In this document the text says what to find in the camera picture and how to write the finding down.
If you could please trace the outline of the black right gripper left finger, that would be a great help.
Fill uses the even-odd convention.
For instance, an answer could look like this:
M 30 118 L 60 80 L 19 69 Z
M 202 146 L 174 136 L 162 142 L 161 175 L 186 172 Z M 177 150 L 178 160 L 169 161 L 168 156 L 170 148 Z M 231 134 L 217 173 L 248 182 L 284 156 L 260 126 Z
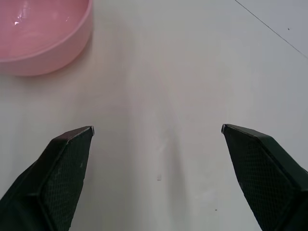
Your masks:
M 69 231 L 93 135 L 86 126 L 50 141 L 0 199 L 0 231 Z

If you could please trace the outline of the pink plastic bowl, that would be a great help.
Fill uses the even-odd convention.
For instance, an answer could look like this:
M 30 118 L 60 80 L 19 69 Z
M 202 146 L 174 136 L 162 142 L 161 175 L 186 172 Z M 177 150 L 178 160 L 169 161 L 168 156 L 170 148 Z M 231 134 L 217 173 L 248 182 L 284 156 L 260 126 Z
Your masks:
M 0 74 L 38 76 L 70 64 L 93 27 L 93 0 L 0 0 Z

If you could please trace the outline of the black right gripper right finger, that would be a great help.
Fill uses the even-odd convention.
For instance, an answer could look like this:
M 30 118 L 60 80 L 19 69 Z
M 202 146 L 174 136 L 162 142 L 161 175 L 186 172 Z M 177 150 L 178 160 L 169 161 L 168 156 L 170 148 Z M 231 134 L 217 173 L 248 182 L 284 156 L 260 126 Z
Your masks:
M 269 135 L 231 124 L 221 132 L 262 231 L 308 231 L 308 171 Z

